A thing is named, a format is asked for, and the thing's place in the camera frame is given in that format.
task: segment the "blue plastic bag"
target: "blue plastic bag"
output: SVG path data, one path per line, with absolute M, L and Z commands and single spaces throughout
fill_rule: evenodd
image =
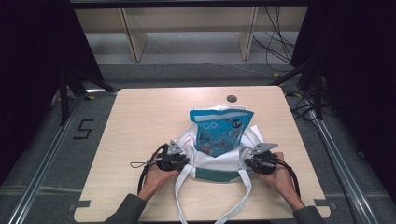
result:
M 217 157 L 238 147 L 253 114 L 245 109 L 191 110 L 190 119 L 198 125 L 195 149 Z

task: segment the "table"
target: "table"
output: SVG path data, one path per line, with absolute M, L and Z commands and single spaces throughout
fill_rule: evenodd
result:
M 190 125 L 192 108 L 231 104 L 226 98 L 235 95 L 235 105 L 245 105 L 255 112 L 250 125 L 258 125 L 264 141 L 278 143 L 273 151 L 285 153 L 296 172 L 302 199 L 306 205 L 324 200 L 304 143 L 279 87 L 202 87 L 121 90 L 111 110 L 80 200 L 90 201 L 79 207 L 77 222 L 101 222 L 113 214 L 128 193 L 136 193 L 143 168 L 134 169 L 131 161 L 146 161 L 154 150 L 176 139 Z M 291 210 L 275 192 L 264 189 L 255 174 L 247 205 L 232 220 L 292 218 Z M 171 179 L 148 202 L 140 221 L 178 221 L 174 185 Z M 239 179 L 230 184 L 208 183 L 188 177 L 179 199 L 188 221 L 213 221 L 230 210 L 246 194 Z M 328 206 L 319 206 L 323 217 Z

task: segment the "hand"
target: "hand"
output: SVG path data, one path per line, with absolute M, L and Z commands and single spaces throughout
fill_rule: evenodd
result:
M 137 195 L 139 198 L 148 202 L 150 198 L 160 189 L 168 179 L 178 175 L 178 171 L 162 171 L 156 164 L 153 164 L 148 168 L 148 172 L 145 177 L 145 182 Z
M 284 161 L 282 152 L 275 152 L 276 156 Z M 259 179 L 266 182 L 266 189 L 272 189 L 280 194 L 289 204 L 291 210 L 297 211 L 304 208 L 305 205 L 301 198 L 297 195 L 288 169 L 278 164 L 275 171 L 270 175 L 258 175 Z

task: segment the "metal frame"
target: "metal frame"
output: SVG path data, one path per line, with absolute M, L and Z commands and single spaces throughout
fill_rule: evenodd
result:
M 128 7 L 282 7 L 309 6 L 316 3 L 337 4 L 335 0 L 71 0 L 73 8 L 128 8 Z M 46 5 L 69 4 L 48 1 Z
M 33 202 L 35 201 L 35 196 L 39 192 L 40 186 L 43 183 L 48 171 L 50 170 L 52 162 L 58 153 L 62 141 L 64 140 L 64 134 L 69 128 L 70 121 L 75 115 L 78 107 L 81 105 L 83 99 L 84 99 L 83 95 L 76 96 L 74 103 L 71 106 L 70 116 L 65 121 L 65 123 L 60 127 L 54 139 L 52 140 L 52 143 L 49 146 L 49 150 L 47 151 L 47 154 L 45 155 L 43 161 L 41 162 L 40 166 L 35 172 L 35 176 L 33 177 L 29 186 L 26 188 L 26 191 L 23 193 L 20 202 L 13 211 L 11 218 L 8 221 L 9 224 L 23 223 L 23 221 L 25 220 L 30 208 L 32 207 Z
M 334 162 L 335 171 L 340 175 L 344 186 L 346 187 L 346 191 L 349 193 L 353 203 L 355 204 L 359 214 L 361 215 L 361 219 L 363 223 L 373 224 L 379 223 L 376 214 L 374 213 L 370 203 L 367 201 L 364 193 L 356 182 L 355 177 L 349 170 L 347 163 L 344 161 L 343 156 L 338 150 L 337 145 L 332 140 L 332 136 L 327 130 L 326 125 L 322 119 L 315 119 L 317 117 L 315 111 L 310 111 L 311 119 L 314 119 L 313 122 L 317 125 L 320 130 L 324 141 L 326 143 L 327 148 L 329 149 L 329 155 L 331 160 Z

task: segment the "black curtain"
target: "black curtain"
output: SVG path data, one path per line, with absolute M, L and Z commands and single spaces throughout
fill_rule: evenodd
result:
M 359 148 L 396 202 L 396 14 L 384 0 L 354 6 L 332 42 L 320 70 L 332 102 Z M 304 19 L 293 65 L 305 62 L 328 14 L 337 7 L 311 7 Z
M 0 2 L 0 183 L 29 147 L 66 66 L 103 79 L 73 8 L 58 3 Z

